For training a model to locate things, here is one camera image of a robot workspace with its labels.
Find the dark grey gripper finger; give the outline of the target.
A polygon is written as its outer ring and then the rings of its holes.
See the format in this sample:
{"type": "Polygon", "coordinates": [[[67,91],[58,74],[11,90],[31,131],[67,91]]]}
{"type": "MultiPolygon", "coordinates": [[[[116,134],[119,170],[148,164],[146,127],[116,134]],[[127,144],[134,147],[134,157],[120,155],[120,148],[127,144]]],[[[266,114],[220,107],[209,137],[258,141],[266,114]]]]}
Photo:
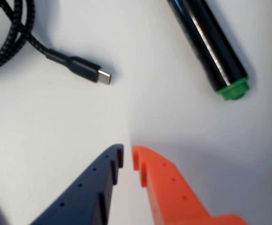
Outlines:
{"type": "Polygon", "coordinates": [[[124,165],[124,146],[114,144],[38,217],[34,225],[106,225],[113,186],[124,165]]]}

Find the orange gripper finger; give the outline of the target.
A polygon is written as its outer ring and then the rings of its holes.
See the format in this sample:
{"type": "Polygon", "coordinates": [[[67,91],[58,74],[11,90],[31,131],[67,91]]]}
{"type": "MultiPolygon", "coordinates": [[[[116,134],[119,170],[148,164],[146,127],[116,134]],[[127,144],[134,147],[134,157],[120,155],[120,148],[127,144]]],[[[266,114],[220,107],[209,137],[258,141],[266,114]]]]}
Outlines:
{"type": "Polygon", "coordinates": [[[178,168],[144,146],[132,147],[133,168],[146,188],[156,225],[244,225],[235,214],[211,216],[178,168]]]}

